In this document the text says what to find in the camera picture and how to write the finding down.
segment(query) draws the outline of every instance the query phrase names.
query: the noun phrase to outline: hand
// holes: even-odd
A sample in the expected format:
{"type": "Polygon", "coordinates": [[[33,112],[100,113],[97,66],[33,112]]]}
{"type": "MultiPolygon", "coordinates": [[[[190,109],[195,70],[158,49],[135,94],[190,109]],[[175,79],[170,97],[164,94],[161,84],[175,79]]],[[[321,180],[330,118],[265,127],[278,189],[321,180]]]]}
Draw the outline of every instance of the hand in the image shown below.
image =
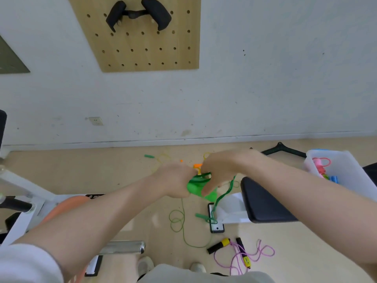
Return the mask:
{"type": "Polygon", "coordinates": [[[243,160],[250,152],[252,150],[229,150],[210,154],[201,167],[202,174],[211,172],[211,180],[204,186],[202,195],[209,195],[216,187],[243,172],[243,160]]]}
{"type": "Polygon", "coordinates": [[[172,198],[187,198],[190,195],[187,184],[197,174],[194,168],[184,163],[169,162],[162,164],[152,177],[161,186],[163,195],[172,198]]]}

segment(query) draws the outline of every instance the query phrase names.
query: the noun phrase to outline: electrical outlet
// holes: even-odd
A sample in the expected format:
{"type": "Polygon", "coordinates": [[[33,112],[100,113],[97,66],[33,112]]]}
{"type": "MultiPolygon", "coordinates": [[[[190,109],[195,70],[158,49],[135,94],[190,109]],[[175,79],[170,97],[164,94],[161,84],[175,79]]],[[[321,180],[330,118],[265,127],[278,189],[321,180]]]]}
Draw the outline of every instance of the electrical outlet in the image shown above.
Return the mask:
{"type": "Polygon", "coordinates": [[[89,117],[89,121],[94,125],[94,126],[103,126],[102,119],[101,117],[89,117]]]}

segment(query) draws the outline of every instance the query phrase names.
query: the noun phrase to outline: white plastic bin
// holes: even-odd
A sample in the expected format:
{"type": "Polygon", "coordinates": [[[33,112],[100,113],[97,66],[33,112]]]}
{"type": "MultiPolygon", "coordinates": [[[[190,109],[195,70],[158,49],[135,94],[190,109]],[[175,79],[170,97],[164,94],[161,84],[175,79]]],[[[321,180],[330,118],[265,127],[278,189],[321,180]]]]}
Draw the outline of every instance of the white plastic bin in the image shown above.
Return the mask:
{"type": "MultiPolygon", "coordinates": [[[[310,173],[320,176],[313,158],[329,158],[331,165],[325,167],[328,176],[337,176],[340,185],[377,202],[377,187],[350,152],[309,150],[304,166],[310,173]]],[[[327,160],[322,160],[324,166],[327,163],[327,160]]]]}

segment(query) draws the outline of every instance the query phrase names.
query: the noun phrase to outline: shoe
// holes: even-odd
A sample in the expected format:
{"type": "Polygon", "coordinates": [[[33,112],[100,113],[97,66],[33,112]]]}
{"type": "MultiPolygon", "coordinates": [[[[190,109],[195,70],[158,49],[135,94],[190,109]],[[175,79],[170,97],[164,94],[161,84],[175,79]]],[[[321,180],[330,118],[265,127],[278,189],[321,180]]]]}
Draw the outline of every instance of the shoe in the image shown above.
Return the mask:
{"type": "Polygon", "coordinates": [[[138,261],[138,277],[140,278],[140,276],[147,274],[154,267],[155,265],[150,257],[145,256],[140,258],[138,261]]]}
{"type": "Polygon", "coordinates": [[[197,273],[206,273],[204,265],[199,262],[194,262],[193,264],[191,264],[190,271],[197,273]]]}

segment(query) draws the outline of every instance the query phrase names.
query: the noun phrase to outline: beige tiled floor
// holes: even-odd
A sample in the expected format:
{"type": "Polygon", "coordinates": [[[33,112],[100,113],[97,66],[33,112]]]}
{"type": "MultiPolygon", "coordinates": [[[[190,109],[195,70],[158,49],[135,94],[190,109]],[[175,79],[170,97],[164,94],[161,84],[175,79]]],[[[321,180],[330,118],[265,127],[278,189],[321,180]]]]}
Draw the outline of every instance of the beige tiled floor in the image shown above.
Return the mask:
{"type": "MultiPolygon", "coordinates": [[[[290,140],[283,141],[288,147],[306,152],[322,148],[349,150],[362,166],[377,161],[375,143],[377,137],[290,140]]],[[[116,190],[157,169],[160,162],[184,160],[189,165],[203,161],[205,152],[231,148],[253,147],[260,151],[277,142],[249,142],[231,144],[207,144],[164,147],[130,147],[108,149],[77,149],[60,151],[12,152],[4,162],[7,169],[16,172],[56,194],[103,193],[116,190]],[[145,158],[144,154],[157,156],[145,158]]],[[[299,157],[279,152],[272,155],[292,166],[301,167],[299,157]]],[[[226,186],[219,189],[224,192],[226,186]]],[[[204,245],[210,238],[208,224],[195,218],[194,214],[206,213],[207,202],[199,197],[184,199],[186,211],[185,235],[191,244],[204,245]]],[[[208,272],[229,271],[216,265],[213,256],[204,248],[188,247],[182,233],[170,229],[169,212],[181,209],[181,200],[163,198],[142,211],[127,224],[116,239],[144,240],[146,255],[155,264],[167,263],[189,268],[192,262],[202,262],[208,272]]],[[[3,218],[6,211],[0,210],[3,218]]],[[[281,224],[228,224],[225,233],[214,235],[216,243],[224,237],[240,236],[245,248],[254,252],[255,242],[262,239],[276,250],[272,258],[262,257],[253,263],[253,271],[268,273],[280,282],[371,282],[370,278],[354,263],[329,247],[301,223],[281,224]]],[[[219,260],[229,264],[233,250],[226,247],[219,252],[219,260]]],[[[86,278],[85,282],[135,282],[138,255],[109,255],[104,257],[98,277],[86,278]]]]}

